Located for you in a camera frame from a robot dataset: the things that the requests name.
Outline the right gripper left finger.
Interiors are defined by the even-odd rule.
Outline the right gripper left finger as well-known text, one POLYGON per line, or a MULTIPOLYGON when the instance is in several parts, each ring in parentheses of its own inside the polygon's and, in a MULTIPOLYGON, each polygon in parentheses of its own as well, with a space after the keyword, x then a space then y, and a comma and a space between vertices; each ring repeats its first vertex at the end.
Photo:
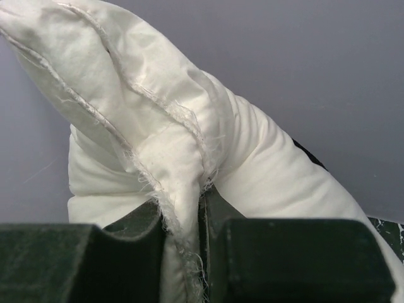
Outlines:
POLYGON ((2 302, 158 302, 165 232, 148 201, 100 228, 1 225, 2 302))

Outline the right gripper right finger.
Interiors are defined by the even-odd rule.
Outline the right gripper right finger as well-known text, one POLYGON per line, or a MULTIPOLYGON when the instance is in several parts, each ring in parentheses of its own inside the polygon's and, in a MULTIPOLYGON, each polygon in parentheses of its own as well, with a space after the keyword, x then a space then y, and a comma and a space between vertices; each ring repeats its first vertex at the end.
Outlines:
POLYGON ((375 237, 354 220, 246 218, 211 190, 199 236, 210 302, 390 302, 396 290, 375 237))

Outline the white pillow insert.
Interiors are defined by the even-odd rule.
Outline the white pillow insert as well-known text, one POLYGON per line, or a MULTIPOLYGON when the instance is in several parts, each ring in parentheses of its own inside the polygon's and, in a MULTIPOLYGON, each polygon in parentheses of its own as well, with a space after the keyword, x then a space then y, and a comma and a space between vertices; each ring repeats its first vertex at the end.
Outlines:
POLYGON ((151 198, 169 236, 162 302, 205 302, 200 196, 249 218, 371 222, 262 110, 162 33, 103 1, 2 1, 1 35, 71 125, 69 221, 101 227, 151 198))

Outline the black white checkered pillowcase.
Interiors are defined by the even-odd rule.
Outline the black white checkered pillowcase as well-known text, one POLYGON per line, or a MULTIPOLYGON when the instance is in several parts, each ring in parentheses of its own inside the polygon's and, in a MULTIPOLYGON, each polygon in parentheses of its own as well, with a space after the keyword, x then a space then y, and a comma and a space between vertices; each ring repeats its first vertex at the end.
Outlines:
POLYGON ((322 167, 325 171, 328 171, 328 169, 323 165, 321 161, 319 161, 309 150, 307 150, 305 147, 303 147, 298 141, 295 139, 292 140, 294 142, 294 145, 302 150, 306 156, 310 159, 310 161, 320 167, 322 167))

